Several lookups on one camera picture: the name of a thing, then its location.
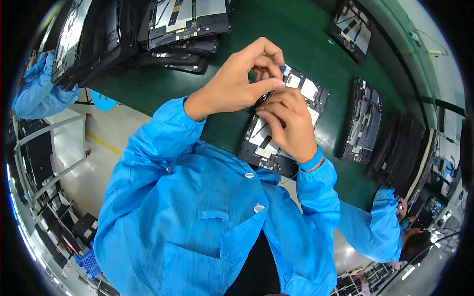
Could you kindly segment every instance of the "blue stool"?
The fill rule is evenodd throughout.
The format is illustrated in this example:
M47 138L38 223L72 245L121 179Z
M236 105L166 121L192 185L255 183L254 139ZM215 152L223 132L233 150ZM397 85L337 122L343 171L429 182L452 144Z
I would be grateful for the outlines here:
M111 98L108 98L94 90L91 90L91 95L92 102L100 111L109 111L117 104L117 101L112 100Z
M74 254L77 265L85 272L85 274L94 280L99 274L102 273L100 267L95 260L94 249L90 249L84 256L79 257Z

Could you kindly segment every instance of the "blue wristband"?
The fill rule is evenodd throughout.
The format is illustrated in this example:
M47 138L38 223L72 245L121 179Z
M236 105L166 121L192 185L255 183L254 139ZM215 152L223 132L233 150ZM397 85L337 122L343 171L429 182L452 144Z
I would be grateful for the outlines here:
M305 162L305 163L297 162L302 170L304 171L312 170L321 161L321 157L323 156L323 151L321 150L321 147L319 145L317 146L318 146L318 150L316 151L316 154L314 155L313 158L311 158L309 162Z

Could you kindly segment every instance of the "jacket button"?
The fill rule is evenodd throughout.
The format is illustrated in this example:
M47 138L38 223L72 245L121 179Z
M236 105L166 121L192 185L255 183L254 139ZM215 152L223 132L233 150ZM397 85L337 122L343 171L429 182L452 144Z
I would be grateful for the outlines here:
M254 212L258 213L258 212L260 212L261 210L263 210L264 208L265 208L265 207L262 206L262 205L256 205L256 206L254 207Z

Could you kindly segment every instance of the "fingernail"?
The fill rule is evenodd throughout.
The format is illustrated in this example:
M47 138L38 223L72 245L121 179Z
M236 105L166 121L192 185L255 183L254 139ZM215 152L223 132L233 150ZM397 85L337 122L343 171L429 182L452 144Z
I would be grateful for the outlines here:
M283 82L281 80L275 80L275 82L273 84L274 84L276 90L280 90L280 89L285 88L285 82Z

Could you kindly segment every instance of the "black hair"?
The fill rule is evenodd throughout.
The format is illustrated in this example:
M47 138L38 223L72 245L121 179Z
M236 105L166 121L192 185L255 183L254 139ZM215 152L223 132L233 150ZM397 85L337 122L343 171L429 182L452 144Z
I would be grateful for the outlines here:
M411 265L420 263L429 252L427 248L431 245L430 238L431 233L429 231L423 231L408 238L401 250L400 261L407 261Z

